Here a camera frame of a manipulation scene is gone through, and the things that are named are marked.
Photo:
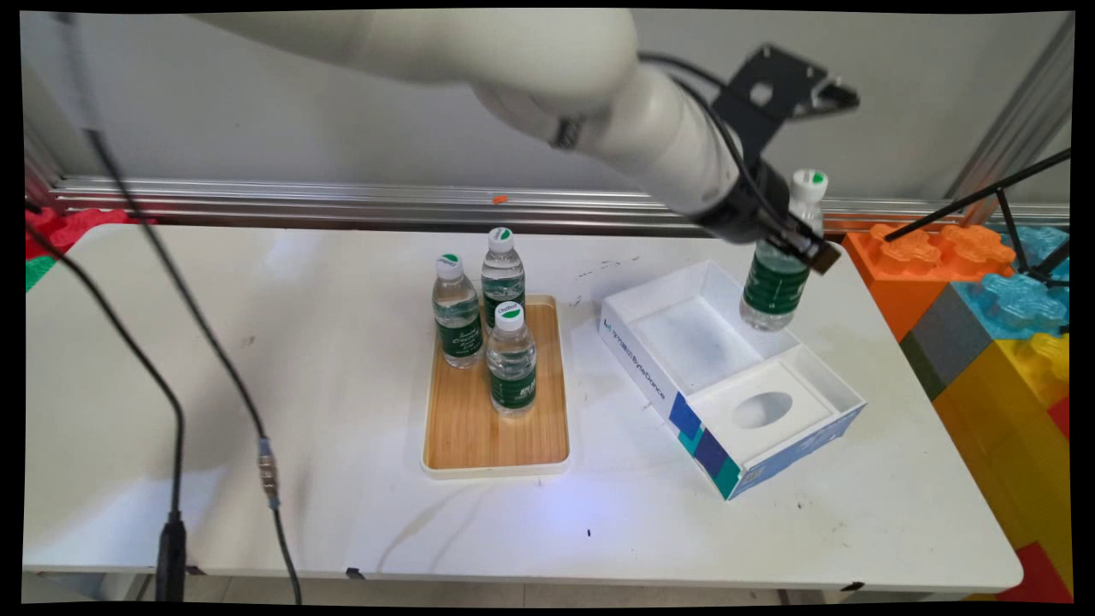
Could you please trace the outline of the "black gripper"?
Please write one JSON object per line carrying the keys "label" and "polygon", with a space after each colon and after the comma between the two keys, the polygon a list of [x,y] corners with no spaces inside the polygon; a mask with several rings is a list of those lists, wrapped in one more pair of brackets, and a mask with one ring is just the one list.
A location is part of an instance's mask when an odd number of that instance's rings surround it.
{"label": "black gripper", "polygon": [[791,219],[789,184],[763,156],[750,165],[746,179],[691,221],[713,237],[737,245],[772,237],[772,246],[819,275],[828,274],[843,257],[821,231]]}

